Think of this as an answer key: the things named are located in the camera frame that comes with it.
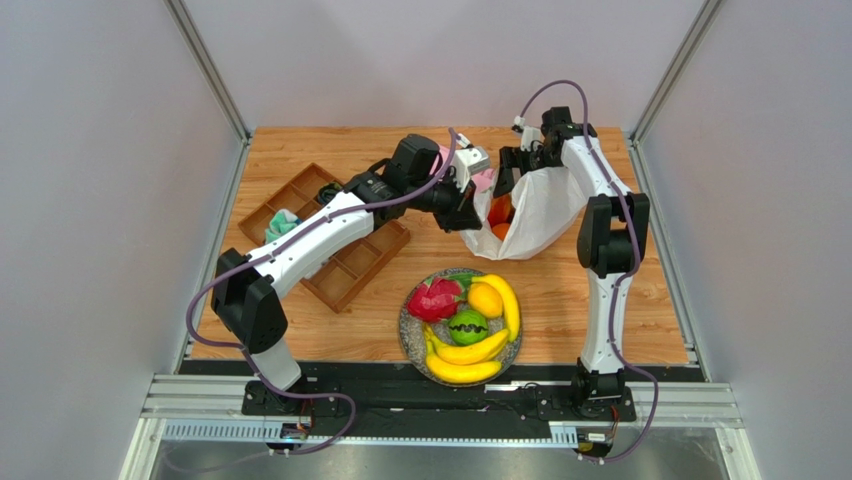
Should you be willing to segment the white plastic bag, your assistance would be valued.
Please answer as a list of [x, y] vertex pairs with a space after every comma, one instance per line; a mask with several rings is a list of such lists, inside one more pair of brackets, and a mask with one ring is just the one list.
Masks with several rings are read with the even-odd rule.
[[490, 189], [474, 196], [483, 227], [460, 233], [471, 253], [489, 260], [527, 260], [539, 254], [570, 228], [586, 205], [586, 197], [568, 169], [527, 173], [509, 194], [515, 213], [506, 239], [500, 241], [487, 221], [495, 181], [496, 176]]

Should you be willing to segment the red fake dragon fruit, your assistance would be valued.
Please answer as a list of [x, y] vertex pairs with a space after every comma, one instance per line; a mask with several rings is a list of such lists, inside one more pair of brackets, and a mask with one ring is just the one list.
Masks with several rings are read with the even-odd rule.
[[436, 276], [421, 282], [405, 305], [406, 312], [425, 323], [439, 323], [453, 317], [467, 301], [472, 273]]

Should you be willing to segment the yellow fake lemon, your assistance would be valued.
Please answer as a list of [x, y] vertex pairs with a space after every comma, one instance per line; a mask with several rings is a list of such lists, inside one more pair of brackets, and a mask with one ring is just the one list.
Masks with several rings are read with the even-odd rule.
[[500, 293], [485, 283], [473, 283], [467, 294], [469, 307], [486, 319], [499, 318], [503, 313], [503, 300]]

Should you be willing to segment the green fake melon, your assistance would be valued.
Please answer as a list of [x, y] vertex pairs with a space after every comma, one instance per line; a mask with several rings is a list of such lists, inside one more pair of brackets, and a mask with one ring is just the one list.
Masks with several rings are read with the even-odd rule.
[[459, 346], [469, 346], [489, 336], [488, 320], [475, 310], [459, 311], [447, 322], [447, 329]]

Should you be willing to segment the single yellow fake banana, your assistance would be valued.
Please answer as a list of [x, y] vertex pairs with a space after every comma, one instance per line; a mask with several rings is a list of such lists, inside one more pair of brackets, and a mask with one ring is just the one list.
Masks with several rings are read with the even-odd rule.
[[489, 285], [498, 292], [503, 302], [502, 316], [509, 331], [509, 342], [515, 342], [520, 335], [521, 312], [514, 289], [503, 277], [496, 274], [474, 276], [472, 283]]

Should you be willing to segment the yellow fake banana bunch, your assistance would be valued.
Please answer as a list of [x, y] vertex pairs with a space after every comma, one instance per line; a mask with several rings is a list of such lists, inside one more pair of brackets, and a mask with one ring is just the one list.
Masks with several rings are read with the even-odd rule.
[[443, 342], [430, 326], [424, 326], [425, 365], [438, 380], [452, 385], [481, 383], [502, 370], [497, 359], [509, 340], [509, 330], [502, 329], [486, 339], [468, 346], [451, 346]]

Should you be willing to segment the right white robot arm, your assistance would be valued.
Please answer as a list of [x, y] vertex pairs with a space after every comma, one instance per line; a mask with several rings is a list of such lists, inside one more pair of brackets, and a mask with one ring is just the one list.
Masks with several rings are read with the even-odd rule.
[[577, 405], [614, 404], [625, 395], [631, 367], [622, 354], [622, 335], [630, 285], [646, 251], [650, 199], [618, 177], [593, 128], [575, 122], [569, 107], [545, 111], [538, 127], [517, 116], [512, 129], [521, 144], [499, 151], [496, 195], [534, 172], [563, 170], [587, 200], [577, 256], [589, 280], [589, 315], [572, 394]]

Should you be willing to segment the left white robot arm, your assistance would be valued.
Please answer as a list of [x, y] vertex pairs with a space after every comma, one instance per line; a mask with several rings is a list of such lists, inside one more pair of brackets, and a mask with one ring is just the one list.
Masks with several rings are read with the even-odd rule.
[[490, 158], [453, 133], [443, 153], [410, 134], [393, 154], [352, 177], [324, 206], [290, 232], [247, 254], [230, 249], [217, 261], [211, 309], [235, 335], [258, 377], [281, 393], [301, 377], [287, 345], [281, 301], [332, 256], [414, 209], [433, 215], [445, 232], [478, 230], [474, 175]]

